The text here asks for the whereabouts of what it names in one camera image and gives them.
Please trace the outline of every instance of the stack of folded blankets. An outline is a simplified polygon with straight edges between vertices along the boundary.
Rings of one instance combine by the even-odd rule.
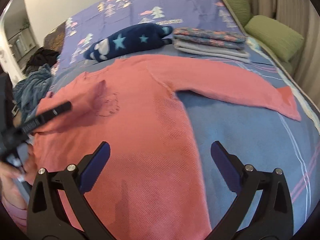
[[[239,33],[178,28],[173,37],[174,47],[180,51],[250,63],[250,54],[244,51],[246,37]]]

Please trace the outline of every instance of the blue gripper pad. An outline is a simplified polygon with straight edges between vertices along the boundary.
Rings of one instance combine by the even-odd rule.
[[[93,158],[80,175],[79,191],[82,194],[92,190],[93,185],[97,181],[109,158],[110,145],[104,143],[103,145],[100,145],[98,151],[94,154]]]
[[[230,155],[218,141],[215,141],[211,145],[211,157],[228,185],[229,190],[238,195],[242,189],[241,175],[230,159],[233,158],[234,161],[238,161],[237,164],[242,163],[236,156]]]

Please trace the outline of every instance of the bed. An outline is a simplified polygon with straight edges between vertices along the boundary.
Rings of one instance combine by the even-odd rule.
[[[89,46],[130,25],[153,22],[158,25],[192,27],[241,33],[233,13],[222,0],[103,0],[79,12],[47,37],[46,46],[62,48],[59,68],[50,91],[56,93],[84,71],[94,72],[111,65],[115,59],[97,63],[85,60]],[[266,55],[254,39],[248,38],[245,50],[251,63],[218,57],[202,57],[180,52],[173,45],[134,53],[195,57],[227,64],[254,72],[274,87],[290,86],[295,95],[301,122],[264,108],[233,105],[205,98],[190,91],[179,92],[191,120],[204,175],[207,204],[212,228],[221,220],[235,198],[229,191],[209,151],[211,143],[220,141],[242,163],[257,170],[283,169],[289,186],[294,215],[294,232],[306,222],[320,199],[319,111],[292,82],[281,67]],[[257,193],[241,228],[249,225],[258,205]]]

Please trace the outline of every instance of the gray folded sheet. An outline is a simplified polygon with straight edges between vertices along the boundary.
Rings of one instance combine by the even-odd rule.
[[[250,63],[250,60],[249,60],[250,54],[244,50],[209,46],[209,45],[199,44],[191,41],[183,41],[180,39],[174,39],[173,43],[176,49],[186,53],[202,55],[202,56],[229,58],[229,59],[238,60],[244,63]]]

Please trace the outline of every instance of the star print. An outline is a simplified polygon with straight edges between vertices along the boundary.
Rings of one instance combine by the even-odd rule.
[[[144,36],[144,34],[143,34],[141,37],[139,37],[139,38],[140,38],[140,40],[141,40],[141,43],[142,43],[142,42],[148,43],[149,37]]]
[[[162,27],[164,34],[169,34],[169,27]]]
[[[123,45],[123,41],[125,40],[126,37],[122,38],[121,33],[118,35],[118,39],[113,40],[113,42],[116,45],[116,50],[118,50],[119,48],[125,49],[125,46]]]

